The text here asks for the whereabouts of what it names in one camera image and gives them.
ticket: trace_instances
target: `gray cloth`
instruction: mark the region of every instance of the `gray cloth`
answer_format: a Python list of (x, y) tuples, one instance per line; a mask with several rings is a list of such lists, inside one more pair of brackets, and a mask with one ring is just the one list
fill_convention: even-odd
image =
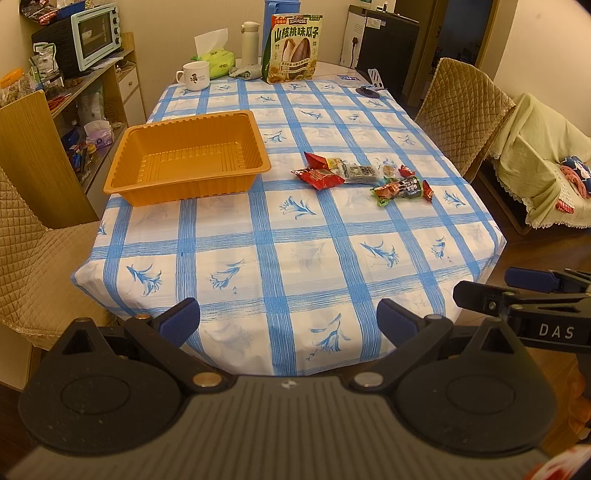
[(242, 80), (255, 80), (261, 78), (261, 65), (247, 65), (245, 67), (232, 67), (230, 77), (237, 77)]

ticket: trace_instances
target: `dining table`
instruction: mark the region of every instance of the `dining table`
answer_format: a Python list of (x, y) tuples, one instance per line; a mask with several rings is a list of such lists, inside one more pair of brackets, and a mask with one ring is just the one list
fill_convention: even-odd
[[(166, 87), (148, 123), (250, 110), (272, 168), (242, 193), (139, 207), (113, 195), (74, 284), (123, 320), (195, 298), (200, 325), (181, 348), (236, 374), (310, 375), (382, 358), (394, 349), (376, 322), (384, 298), (457, 320), (454, 286), (486, 281), (505, 239), (387, 90), (369, 98), (338, 74), (359, 77), (318, 62), (306, 81)], [(306, 152), (406, 166), (432, 202), (380, 206), (364, 184), (315, 190), (292, 173), (307, 167)]]

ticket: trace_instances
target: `chair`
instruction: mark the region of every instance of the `chair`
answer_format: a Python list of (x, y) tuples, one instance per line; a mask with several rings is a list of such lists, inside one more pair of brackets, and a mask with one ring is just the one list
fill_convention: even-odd
[(46, 350), (77, 317), (109, 325), (111, 314), (70, 281), (98, 227), (46, 228), (0, 168), (0, 323)]
[(513, 100), (485, 73), (443, 58), (415, 121), (472, 181), (513, 108)]

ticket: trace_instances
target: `sunflower seed bag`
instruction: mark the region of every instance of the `sunflower seed bag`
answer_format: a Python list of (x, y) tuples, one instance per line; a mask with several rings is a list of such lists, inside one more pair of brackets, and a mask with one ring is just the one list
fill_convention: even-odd
[(318, 60), (322, 15), (273, 15), (262, 58), (267, 83), (311, 80)]

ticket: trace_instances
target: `blue bottle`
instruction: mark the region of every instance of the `blue bottle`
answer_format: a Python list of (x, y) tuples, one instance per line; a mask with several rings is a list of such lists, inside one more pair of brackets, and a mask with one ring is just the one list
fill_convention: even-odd
[(265, 22), (262, 28), (262, 54), (265, 54), (265, 47), (271, 31), (271, 15), (276, 14), (298, 14), (300, 13), (300, 0), (265, 0)]

